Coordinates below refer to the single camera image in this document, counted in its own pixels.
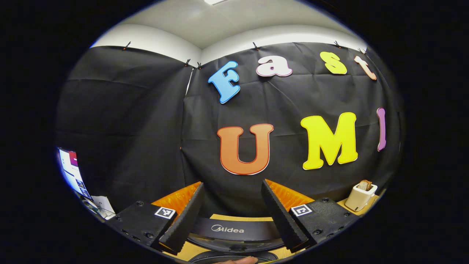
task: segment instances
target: letter u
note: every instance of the letter u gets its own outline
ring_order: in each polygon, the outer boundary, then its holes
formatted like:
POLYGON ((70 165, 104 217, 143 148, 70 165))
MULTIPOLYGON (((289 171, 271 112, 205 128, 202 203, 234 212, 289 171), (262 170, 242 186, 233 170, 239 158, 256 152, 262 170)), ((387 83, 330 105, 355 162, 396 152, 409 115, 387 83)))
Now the letter u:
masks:
POLYGON ((242 128, 230 126, 220 128, 217 135, 220 137, 220 162, 225 170, 232 174, 253 175, 263 171, 269 164, 270 142, 269 134, 273 131, 271 124, 256 124, 250 128, 256 136, 256 158, 252 162, 239 160, 239 136, 242 128))

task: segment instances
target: letter m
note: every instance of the letter m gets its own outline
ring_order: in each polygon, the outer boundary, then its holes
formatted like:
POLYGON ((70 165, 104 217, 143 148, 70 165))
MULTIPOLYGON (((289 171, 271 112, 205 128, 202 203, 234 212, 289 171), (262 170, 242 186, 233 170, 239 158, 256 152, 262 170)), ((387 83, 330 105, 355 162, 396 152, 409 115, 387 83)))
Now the letter m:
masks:
POLYGON ((319 157, 320 150, 329 165, 332 165, 342 146, 342 152, 337 159, 339 164, 349 163, 358 158, 355 145, 354 113, 342 113, 337 123, 335 134, 321 116, 309 116, 301 120, 301 126, 308 131, 308 160, 303 163, 303 169, 319 169, 324 161, 319 157))

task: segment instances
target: foam letter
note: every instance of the foam letter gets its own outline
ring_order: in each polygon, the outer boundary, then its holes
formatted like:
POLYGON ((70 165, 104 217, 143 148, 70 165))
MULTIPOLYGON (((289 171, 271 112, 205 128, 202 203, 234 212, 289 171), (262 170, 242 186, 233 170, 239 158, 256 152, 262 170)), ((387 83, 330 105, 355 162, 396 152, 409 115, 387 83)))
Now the foam letter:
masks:
POLYGON ((260 58, 258 63, 262 63, 256 69, 256 72, 260 76, 278 76, 285 77, 292 74, 293 70, 288 67, 287 60, 284 57, 280 56, 267 56, 260 58))
POLYGON ((321 59, 325 61, 325 67, 332 73, 335 74, 346 74, 347 68, 343 63, 340 62, 340 58, 332 53, 323 51, 319 54, 321 59))
POLYGON ((379 119, 379 144, 378 144, 378 151, 381 151, 386 147, 386 120, 384 118, 385 115, 384 108, 378 108, 376 110, 376 114, 378 115, 379 119))
POLYGON ((256 174, 263 171, 269 164, 269 134, 273 131, 273 125, 256 124, 250 128, 250 131, 256 135, 256 158, 249 163, 240 161, 238 157, 238 139, 242 135, 241 127, 224 127, 217 132, 220 137, 221 165, 232 174, 256 174))
POLYGON ((301 120, 301 126, 308 131, 308 160, 303 163, 303 169, 319 169, 324 161, 319 157, 322 149, 329 165, 332 165, 342 146, 342 152, 337 159, 339 164, 349 163, 358 158, 355 146, 354 113, 342 113, 337 123, 335 134, 321 116, 309 116, 301 120))
POLYGON ((230 83, 230 81, 237 82, 239 80, 238 74, 234 70, 230 70, 236 66, 238 66, 236 62, 229 61, 208 79, 208 82, 213 83, 220 93, 220 103, 222 104, 226 103, 240 90, 239 85, 233 86, 230 83))
POLYGON ((366 61, 362 60, 358 56, 355 57, 354 61, 363 68, 368 77, 370 77, 372 80, 376 80, 376 75, 370 71, 370 69, 368 68, 368 63, 366 63, 366 61))

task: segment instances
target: blue letter f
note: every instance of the blue letter f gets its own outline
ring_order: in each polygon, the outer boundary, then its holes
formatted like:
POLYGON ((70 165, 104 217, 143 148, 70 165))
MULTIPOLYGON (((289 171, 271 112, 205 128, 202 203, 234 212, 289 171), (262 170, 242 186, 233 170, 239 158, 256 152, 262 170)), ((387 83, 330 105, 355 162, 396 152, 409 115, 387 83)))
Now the blue letter f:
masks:
POLYGON ((220 70, 208 78, 208 82, 213 83, 220 93, 220 103, 222 104, 226 103, 240 90, 239 85, 232 86, 230 83, 230 81, 237 82, 239 80, 238 74, 234 70, 230 70, 236 66, 238 66, 236 62, 229 61, 227 64, 221 67, 220 70))

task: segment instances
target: screen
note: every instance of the screen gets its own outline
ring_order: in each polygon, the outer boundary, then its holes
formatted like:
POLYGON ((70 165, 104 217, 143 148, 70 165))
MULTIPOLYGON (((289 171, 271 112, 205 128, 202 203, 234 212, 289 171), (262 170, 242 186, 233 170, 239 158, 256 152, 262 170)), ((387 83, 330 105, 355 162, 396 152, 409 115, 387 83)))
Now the screen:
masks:
POLYGON ((82 176, 80 175, 76 153, 62 148, 57 148, 57 160, 65 182, 78 193, 93 200, 83 183, 82 176))

